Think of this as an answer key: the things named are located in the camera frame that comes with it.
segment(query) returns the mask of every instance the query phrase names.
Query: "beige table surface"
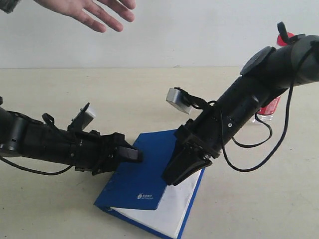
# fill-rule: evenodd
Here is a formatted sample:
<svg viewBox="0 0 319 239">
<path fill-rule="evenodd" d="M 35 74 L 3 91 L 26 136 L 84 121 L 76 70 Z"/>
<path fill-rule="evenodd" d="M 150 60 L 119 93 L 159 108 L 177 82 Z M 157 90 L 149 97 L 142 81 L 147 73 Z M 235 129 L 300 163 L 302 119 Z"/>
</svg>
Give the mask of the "beige table surface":
<svg viewBox="0 0 319 239">
<path fill-rule="evenodd" d="M 124 133 L 130 143 L 140 132 L 177 128 L 188 115 L 165 102 L 180 86 L 207 100 L 217 99 L 238 77 L 234 68 L 0 70 L 2 107 L 35 119 L 47 112 L 59 128 L 87 102 L 97 116 L 87 130 Z M 227 166 L 223 156 L 205 171 L 183 239 L 319 238 L 319 84 L 295 88 L 287 137 L 271 160 L 252 173 Z M 273 139 L 257 149 L 227 145 L 234 164 L 250 167 L 277 142 L 284 123 L 284 94 L 274 120 Z M 195 118 L 199 111 L 193 111 Z M 247 124 L 236 135 L 244 143 L 267 137 Z M 38 170 L 64 168 L 15 158 Z M 107 215 L 93 203 L 110 174 L 68 171 L 48 177 L 0 162 L 0 239 L 155 239 Z"/>
</svg>

